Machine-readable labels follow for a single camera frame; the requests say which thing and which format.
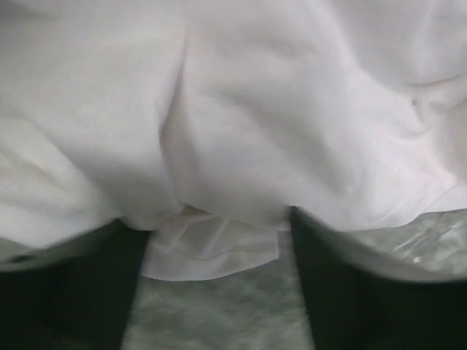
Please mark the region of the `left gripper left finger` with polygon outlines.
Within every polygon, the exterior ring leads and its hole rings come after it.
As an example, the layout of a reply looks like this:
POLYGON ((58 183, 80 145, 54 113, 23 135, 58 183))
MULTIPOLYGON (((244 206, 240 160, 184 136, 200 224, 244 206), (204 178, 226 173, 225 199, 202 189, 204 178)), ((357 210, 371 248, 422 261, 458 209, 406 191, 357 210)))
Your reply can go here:
POLYGON ((111 222, 1 264, 2 349, 121 349, 152 233, 111 222))

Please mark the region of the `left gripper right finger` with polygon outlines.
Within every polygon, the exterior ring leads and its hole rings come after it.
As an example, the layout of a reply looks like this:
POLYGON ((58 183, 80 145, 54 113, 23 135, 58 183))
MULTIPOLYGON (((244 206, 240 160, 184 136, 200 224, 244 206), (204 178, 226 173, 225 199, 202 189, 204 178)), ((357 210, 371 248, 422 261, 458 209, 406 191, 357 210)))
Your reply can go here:
POLYGON ((290 232, 316 349, 464 349, 466 279, 375 252, 300 209, 290 232))

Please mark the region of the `white and green t shirt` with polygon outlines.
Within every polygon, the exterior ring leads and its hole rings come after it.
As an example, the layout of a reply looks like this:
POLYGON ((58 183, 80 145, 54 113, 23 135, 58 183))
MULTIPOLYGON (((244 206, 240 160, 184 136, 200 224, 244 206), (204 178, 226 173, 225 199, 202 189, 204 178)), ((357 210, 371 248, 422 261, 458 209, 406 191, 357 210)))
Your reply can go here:
POLYGON ((1 258, 113 220, 144 274, 277 258, 466 207, 464 1, 3 1, 1 258))

